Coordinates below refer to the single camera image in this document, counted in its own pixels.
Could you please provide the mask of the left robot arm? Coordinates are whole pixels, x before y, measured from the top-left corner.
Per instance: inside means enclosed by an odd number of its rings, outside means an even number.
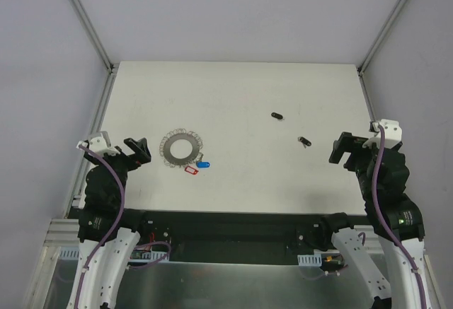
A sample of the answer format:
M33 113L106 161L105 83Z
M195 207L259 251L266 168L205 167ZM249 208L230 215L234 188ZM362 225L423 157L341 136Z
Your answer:
M130 255L149 238L144 212L125 207L125 187L129 172L150 163L151 154L145 138L123 142L130 154L113 146L107 132L77 145L93 167L79 213L79 256L68 308L114 308Z

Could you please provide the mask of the metal disc with keyrings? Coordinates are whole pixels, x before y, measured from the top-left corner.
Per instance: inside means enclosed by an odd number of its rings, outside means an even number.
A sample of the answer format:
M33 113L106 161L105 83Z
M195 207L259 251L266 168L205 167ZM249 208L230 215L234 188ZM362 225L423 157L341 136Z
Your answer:
M161 140L159 153L165 165L184 168L202 160L202 148L202 139L196 132L174 129Z

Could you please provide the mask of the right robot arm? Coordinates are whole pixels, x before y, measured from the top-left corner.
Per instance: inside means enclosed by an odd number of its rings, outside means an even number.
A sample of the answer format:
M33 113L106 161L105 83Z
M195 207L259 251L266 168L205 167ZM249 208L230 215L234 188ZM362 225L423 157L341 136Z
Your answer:
M345 213L322 217L318 249L336 248L359 279L366 308L430 308L424 267L423 217L418 206L405 193L410 172L402 143L385 146L383 128L378 141L368 144L364 137L343 132L334 141L330 163L337 164L349 153L344 167L359 182L366 217L379 239L386 258L383 276L361 246L354 225Z

